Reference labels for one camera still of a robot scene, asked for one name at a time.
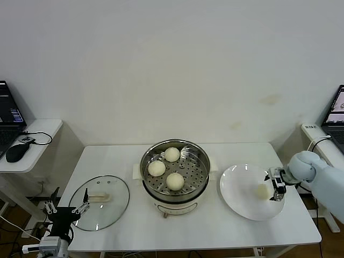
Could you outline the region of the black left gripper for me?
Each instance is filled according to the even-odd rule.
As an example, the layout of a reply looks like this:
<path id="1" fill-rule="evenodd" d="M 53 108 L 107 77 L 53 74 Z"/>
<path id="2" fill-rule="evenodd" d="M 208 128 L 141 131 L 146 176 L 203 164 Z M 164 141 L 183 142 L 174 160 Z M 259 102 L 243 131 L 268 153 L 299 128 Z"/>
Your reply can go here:
<path id="1" fill-rule="evenodd" d="M 50 214 L 53 223 L 50 235 L 53 237 L 68 237 L 69 229 L 73 222 L 78 220 L 78 214 L 85 213 L 89 207 L 88 188 L 85 189 L 83 202 L 79 207 L 57 207 L 55 206 L 59 187 L 51 194 L 48 201 L 44 202 L 46 214 Z"/>

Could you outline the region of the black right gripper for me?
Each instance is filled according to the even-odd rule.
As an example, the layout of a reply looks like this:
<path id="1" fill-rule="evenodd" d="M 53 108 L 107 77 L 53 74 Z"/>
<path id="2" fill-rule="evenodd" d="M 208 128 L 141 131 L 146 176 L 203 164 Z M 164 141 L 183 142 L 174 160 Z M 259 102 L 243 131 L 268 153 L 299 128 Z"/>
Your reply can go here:
<path id="1" fill-rule="evenodd" d="M 270 180 L 271 175 L 266 175 L 264 181 Z M 284 181 L 280 177 L 273 177 L 272 184 L 274 188 L 273 196 L 269 199 L 270 201 L 280 202 L 283 200 L 286 193 L 286 186 Z"/>

